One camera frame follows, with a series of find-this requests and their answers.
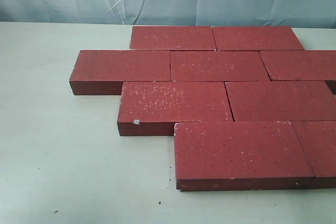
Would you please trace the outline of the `white-flecked red brick chipped corner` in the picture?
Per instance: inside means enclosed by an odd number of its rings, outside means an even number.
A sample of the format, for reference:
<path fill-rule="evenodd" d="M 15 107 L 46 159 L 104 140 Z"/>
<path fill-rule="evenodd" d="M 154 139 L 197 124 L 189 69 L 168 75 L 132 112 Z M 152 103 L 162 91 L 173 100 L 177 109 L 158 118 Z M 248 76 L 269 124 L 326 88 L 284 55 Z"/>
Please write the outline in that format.
<path fill-rule="evenodd" d="M 125 82 L 120 136 L 172 136 L 180 122 L 233 121 L 222 82 Z"/>

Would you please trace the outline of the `back row left red brick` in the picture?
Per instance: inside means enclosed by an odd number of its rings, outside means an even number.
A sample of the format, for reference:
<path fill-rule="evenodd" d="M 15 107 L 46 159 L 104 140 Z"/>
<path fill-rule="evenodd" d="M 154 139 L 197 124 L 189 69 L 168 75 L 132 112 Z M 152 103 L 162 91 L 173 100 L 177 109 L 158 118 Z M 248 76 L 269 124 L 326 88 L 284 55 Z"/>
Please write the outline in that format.
<path fill-rule="evenodd" d="M 209 26 L 133 26 L 130 49 L 215 51 Z"/>

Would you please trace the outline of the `front row left red brick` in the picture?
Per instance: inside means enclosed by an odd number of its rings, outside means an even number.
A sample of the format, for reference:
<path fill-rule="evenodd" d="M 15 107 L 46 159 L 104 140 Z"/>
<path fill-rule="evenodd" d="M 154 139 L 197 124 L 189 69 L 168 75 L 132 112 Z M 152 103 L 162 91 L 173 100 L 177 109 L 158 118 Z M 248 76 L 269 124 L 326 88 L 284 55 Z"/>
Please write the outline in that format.
<path fill-rule="evenodd" d="M 302 189 L 314 179 L 288 121 L 177 123 L 174 154 L 180 191 Z"/>

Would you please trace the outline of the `back row right red brick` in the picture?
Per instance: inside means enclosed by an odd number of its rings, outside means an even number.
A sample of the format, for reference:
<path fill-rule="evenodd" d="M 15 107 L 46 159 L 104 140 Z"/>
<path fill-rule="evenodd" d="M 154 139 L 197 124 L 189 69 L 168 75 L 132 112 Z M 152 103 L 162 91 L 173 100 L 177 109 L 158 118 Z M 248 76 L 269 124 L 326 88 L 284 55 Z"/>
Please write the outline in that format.
<path fill-rule="evenodd" d="M 213 27 L 218 51 L 304 50 L 288 26 Z"/>

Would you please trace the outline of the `third row red brick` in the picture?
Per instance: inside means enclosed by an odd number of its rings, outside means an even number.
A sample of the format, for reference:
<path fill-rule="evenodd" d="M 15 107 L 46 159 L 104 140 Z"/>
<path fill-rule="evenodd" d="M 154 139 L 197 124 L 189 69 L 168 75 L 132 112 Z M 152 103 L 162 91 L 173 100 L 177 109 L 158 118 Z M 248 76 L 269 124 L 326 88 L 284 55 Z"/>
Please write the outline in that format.
<path fill-rule="evenodd" d="M 235 121 L 335 121 L 335 97 L 323 81 L 225 83 Z"/>

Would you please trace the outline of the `second row right red brick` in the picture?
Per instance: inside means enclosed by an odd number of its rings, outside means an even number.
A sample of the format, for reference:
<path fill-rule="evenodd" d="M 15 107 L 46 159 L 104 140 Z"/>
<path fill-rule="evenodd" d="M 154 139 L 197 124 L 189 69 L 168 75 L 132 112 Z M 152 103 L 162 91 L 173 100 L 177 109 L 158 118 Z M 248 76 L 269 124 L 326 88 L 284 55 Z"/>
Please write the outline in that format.
<path fill-rule="evenodd" d="M 335 94 L 334 50 L 265 50 L 259 55 L 272 81 L 324 81 Z"/>

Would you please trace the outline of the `front row right red brick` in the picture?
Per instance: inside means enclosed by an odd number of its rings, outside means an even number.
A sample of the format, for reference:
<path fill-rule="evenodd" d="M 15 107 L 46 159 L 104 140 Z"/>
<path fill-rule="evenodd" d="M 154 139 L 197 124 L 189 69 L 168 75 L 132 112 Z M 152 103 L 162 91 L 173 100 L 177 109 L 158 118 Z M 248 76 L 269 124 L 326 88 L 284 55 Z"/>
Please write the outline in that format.
<path fill-rule="evenodd" d="M 335 188 L 335 121 L 292 124 L 314 173 L 307 188 Z"/>

